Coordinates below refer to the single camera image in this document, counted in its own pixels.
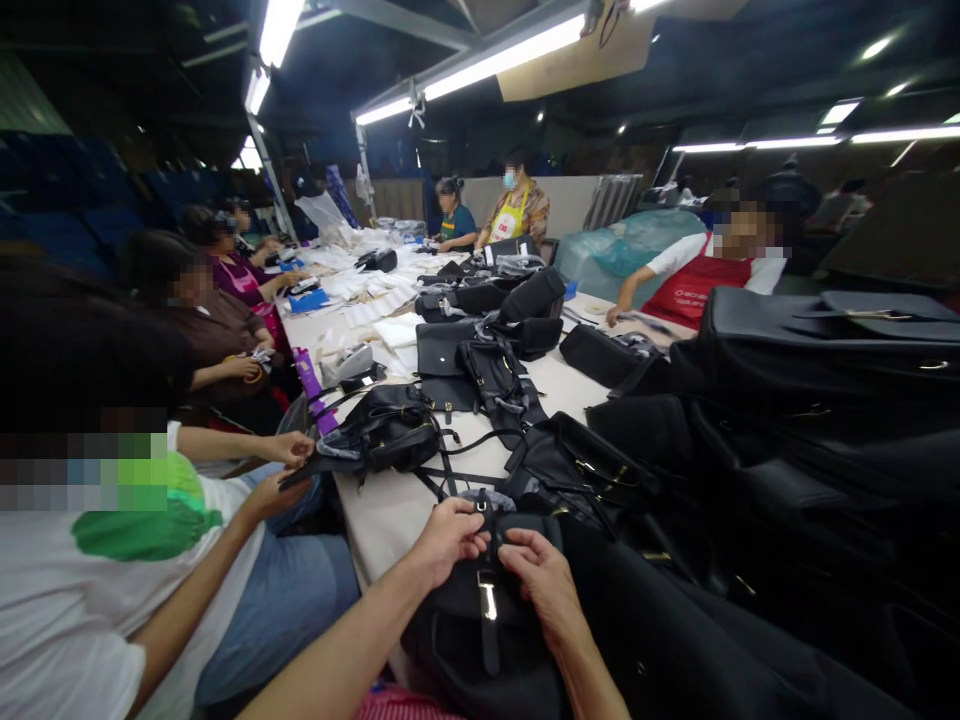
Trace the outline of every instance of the finger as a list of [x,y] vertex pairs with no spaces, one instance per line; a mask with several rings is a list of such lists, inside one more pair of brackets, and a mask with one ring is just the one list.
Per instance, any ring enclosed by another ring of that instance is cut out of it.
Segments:
[[516,545],[526,545],[531,548],[538,556],[548,554],[551,551],[557,552],[557,549],[550,544],[543,535],[536,530],[526,530],[524,528],[513,528],[506,532],[507,540]]

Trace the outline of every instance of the light fixture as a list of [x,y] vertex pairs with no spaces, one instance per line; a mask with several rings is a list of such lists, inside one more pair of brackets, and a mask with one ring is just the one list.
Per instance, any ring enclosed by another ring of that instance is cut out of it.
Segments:
[[917,130],[891,130],[889,132],[854,135],[854,145],[881,142],[910,142],[911,140],[952,140],[960,138],[960,127],[919,128]]
[[438,97],[465,88],[467,85],[473,85],[475,82],[543,57],[554,50],[572,45],[580,39],[580,30],[583,28],[583,23],[584,16],[577,15],[572,20],[550,28],[486,60],[481,60],[466,70],[461,70],[448,78],[427,85],[424,96],[428,102],[436,100]]
[[247,87],[247,100],[244,106],[251,115],[260,112],[260,106],[263,105],[263,99],[267,96],[267,90],[270,89],[270,76],[265,72],[254,70],[250,75],[250,85]]
[[877,42],[863,51],[863,55],[860,56],[860,59],[869,60],[870,58],[879,55],[886,50],[887,45],[889,45],[891,42],[893,42],[892,37],[885,37],[883,40],[877,40]]
[[910,143],[909,145],[907,145],[907,147],[904,149],[904,151],[903,151],[902,153],[900,153],[899,155],[897,155],[897,159],[893,161],[893,163],[890,165],[890,167],[896,167],[897,165],[899,165],[899,164],[900,164],[900,161],[903,160],[903,159],[907,156],[907,153],[908,153],[908,152],[910,152],[911,150],[913,150],[913,146],[916,145],[916,144],[917,144],[917,141],[914,140],[912,143]]
[[850,113],[852,113],[858,107],[860,107],[859,100],[837,103],[830,108],[830,111],[826,115],[823,116],[823,120],[820,121],[820,124],[834,126],[839,125],[848,117],[850,117]]
[[704,152],[739,152],[746,147],[737,143],[713,143],[712,145],[677,145],[674,152],[704,153]]
[[260,35],[260,59],[264,65],[280,67],[283,63],[301,10],[303,0],[270,0]]
[[370,123],[377,122],[377,120],[383,120],[384,118],[399,115],[405,110],[410,110],[412,107],[413,103],[410,102],[410,98],[396,100],[389,105],[384,105],[376,110],[371,110],[363,115],[358,115],[357,125],[369,125]]
[[630,0],[630,9],[633,12],[643,12],[649,10],[654,5],[661,5],[667,0]]
[[754,150],[786,150],[801,147],[825,147],[839,143],[840,138],[831,135],[815,138],[790,138],[788,140],[754,140],[747,143],[747,147]]

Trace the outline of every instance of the black handbag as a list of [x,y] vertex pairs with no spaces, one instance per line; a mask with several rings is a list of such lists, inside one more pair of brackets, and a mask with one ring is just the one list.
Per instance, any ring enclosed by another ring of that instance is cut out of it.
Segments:
[[427,596],[403,634],[403,649],[447,703],[472,720],[568,718],[563,680],[536,611],[497,557],[511,528],[536,530],[562,551],[559,526],[554,518],[492,513],[483,505],[477,511],[492,536],[488,551],[457,563]]

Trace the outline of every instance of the blue cloth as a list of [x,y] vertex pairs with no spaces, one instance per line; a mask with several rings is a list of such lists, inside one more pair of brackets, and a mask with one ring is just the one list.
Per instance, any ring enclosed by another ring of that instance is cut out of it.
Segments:
[[[242,479],[254,488],[282,469],[270,463]],[[277,537],[324,501],[317,478],[296,507],[267,521],[240,604],[200,676],[198,705],[265,685],[360,599],[350,548],[342,536]]]

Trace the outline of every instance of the metal pole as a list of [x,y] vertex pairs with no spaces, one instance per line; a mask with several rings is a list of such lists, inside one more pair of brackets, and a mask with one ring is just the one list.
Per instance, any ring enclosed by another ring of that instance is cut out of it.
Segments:
[[270,154],[267,152],[267,146],[263,142],[263,135],[260,134],[260,126],[257,123],[257,118],[250,113],[247,113],[247,122],[250,123],[250,137],[253,138],[254,145],[257,146],[257,152],[260,153],[260,160],[263,162],[263,169],[267,172],[267,177],[270,178],[270,185],[273,188],[273,204],[277,211],[277,222],[281,228],[286,225],[284,228],[288,235],[293,238],[294,242],[298,243],[300,240],[297,238],[297,231],[293,227],[293,221],[290,219],[290,214],[287,212],[287,204],[283,201],[283,193],[280,191],[280,182],[277,179],[277,173],[273,169],[273,162],[270,160]]
[[354,122],[354,127],[357,129],[357,147],[360,148],[360,166],[363,168],[363,172],[370,182],[370,200],[367,204],[370,206],[370,214],[376,217],[377,206],[373,199],[373,178],[370,177],[370,166],[367,164],[367,136],[363,132],[361,125],[357,125],[356,122]]

